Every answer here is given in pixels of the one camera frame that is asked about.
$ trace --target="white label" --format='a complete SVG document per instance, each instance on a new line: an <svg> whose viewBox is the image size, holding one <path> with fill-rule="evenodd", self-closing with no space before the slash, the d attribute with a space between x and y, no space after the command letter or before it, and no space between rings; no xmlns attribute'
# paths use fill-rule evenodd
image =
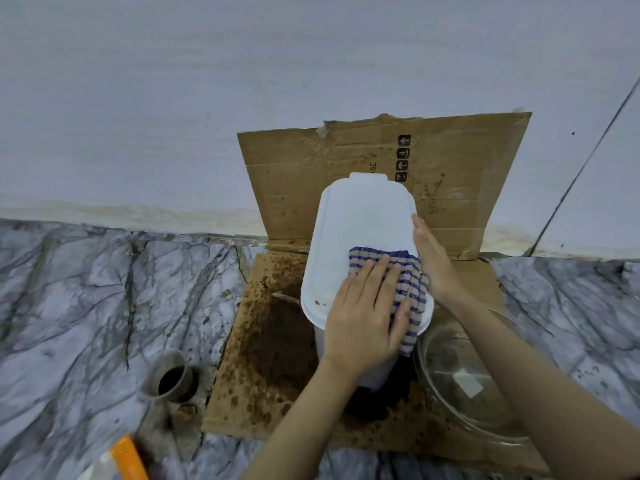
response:
<svg viewBox="0 0 640 480"><path fill-rule="evenodd" d="M474 375L470 374L464 367L453 374L453 379L469 397L478 395L483 389L482 384L480 384Z"/></svg>

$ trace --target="forearm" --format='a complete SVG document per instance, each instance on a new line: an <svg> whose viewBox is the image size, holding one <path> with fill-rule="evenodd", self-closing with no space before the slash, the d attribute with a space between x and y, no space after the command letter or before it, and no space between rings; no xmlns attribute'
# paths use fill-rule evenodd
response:
<svg viewBox="0 0 640 480"><path fill-rule="evenodd" d="M447 307L559 479L640 474L640 431L537 354L464 292Z"/></svg>
<svg viewBox="0 0 640 480"><path fill-rule="evenodd" d="M358 380L327 360L320 362L307 387L293 404L243 480L313 479L333 429Z"/></svg>

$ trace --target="white bin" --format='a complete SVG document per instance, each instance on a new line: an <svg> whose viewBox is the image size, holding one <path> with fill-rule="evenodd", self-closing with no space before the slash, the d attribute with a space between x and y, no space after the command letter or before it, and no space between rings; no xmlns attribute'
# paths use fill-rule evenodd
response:
<svg viewBox="0 0 640 480"><path fill-rule="evenodd" d="M352 173L325 188L311 240L300 302L316 328L318 359L324 352L326 317L340 284L349 272L349 250L366 246L383 251L409 251L415 212L412 195L380 173ZM427 295L419 334L431 322L433 298ZM368 372L360 385L378 390L385 383L398 354Z"/></svg>

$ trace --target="hand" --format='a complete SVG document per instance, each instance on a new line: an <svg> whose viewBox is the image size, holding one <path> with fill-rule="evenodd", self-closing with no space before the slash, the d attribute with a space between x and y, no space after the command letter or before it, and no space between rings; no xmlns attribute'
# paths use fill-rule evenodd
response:
<svg viewBox="0 0 640 480"><path fill-rule="evenodd" d="M412 218L415 225L413 241L418 248L422 271L431 280L429 293L434 300L446 305L451 299L466 293L467 289L460 282L446 250L436 241L427 224L417 214Z"/></svg>
<svg viewBox="0 0 640 480"><path fill-rule="evenodd" d="M327 316L322 360L338 365L356 383L397 352L409 328L410 304L404 301L389 330L401 270L393 265L383 282L389 261L388 255L375 265L368 260L359 274L348 275Z"/></svg>

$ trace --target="cardboard sheet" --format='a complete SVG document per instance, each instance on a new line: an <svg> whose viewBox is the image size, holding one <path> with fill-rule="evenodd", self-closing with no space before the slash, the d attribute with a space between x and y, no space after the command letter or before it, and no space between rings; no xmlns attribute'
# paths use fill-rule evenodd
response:
<svg viewBox="0 0 640 480"><path fill-rule="evenodd" d="M317 366L313 326L294 305L272 297L300 284L306 255L272 252L256 257L205 412L202 429L208 433L267 438ZM454 265L478 298L502 306L489 264ZM282 306L293 309L284 316ZM274 320L283 322L280 330ZM331 445L437 455L495 472L548 474L533 446L492 444L453 424L418 381L411 382L409 396L385 420L361 423L343 415Z"/></svg>
<svg viewBox="0 0 640 480"><path fill-rule="evenodd" d="M359 171L401 182L452 259L469 260L478 256L530 116L382 114L321 128L240 133L238 141L269 240L285 247L279 249L304 248L324 188Z"/></svg>

